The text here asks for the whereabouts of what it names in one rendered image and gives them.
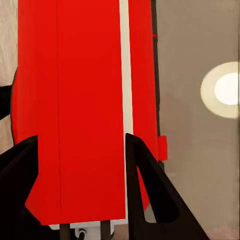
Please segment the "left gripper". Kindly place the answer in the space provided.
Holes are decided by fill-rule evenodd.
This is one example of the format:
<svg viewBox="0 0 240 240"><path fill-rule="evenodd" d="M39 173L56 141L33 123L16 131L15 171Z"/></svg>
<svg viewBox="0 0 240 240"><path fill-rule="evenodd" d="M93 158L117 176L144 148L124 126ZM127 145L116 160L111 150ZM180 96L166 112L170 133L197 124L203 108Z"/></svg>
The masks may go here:
<svg viewBox="0 0 240 240"><path fill-rule="evenodd" d="M12 85L0 87L0 119L10 114Z"/></svg>

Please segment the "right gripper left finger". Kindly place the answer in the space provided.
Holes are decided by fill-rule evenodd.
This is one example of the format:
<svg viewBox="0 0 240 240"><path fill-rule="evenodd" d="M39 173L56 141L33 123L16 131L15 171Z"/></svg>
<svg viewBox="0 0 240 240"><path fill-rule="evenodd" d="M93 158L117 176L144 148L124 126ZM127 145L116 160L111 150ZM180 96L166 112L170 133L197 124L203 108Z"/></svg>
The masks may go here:
<svg viewBox="0 0 240 240"><path fill-rule="evenodd" d="M0 155L0 240L9 240L38 174L38 135Z"/></svg>

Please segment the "radio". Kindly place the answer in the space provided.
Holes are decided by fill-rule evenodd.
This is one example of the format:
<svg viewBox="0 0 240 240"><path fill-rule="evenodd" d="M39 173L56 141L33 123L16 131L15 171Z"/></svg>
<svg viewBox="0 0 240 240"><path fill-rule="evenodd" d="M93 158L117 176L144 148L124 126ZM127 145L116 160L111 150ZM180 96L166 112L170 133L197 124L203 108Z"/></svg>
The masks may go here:
<svg viewBox="0 0 240 240"><path fill-rule="evenodd" d="M59 240L111 240L128 223L126 133L165 172L156 0L18 0L13 146L38 137L25 202ZM150 200L139 170L143 211Z"/></svg>

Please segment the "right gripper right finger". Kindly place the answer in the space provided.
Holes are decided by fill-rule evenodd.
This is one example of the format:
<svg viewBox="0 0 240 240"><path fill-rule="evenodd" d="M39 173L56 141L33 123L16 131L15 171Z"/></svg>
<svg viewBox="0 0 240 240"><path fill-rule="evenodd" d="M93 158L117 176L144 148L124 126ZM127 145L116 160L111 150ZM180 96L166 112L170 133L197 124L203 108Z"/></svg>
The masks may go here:
<svg viewBox="0 0 240 240"><path fill-rule="evenodd" d="M125 135L129 240L210 240L145 142ZM137 167L156 223L145 220Z"/></svg>

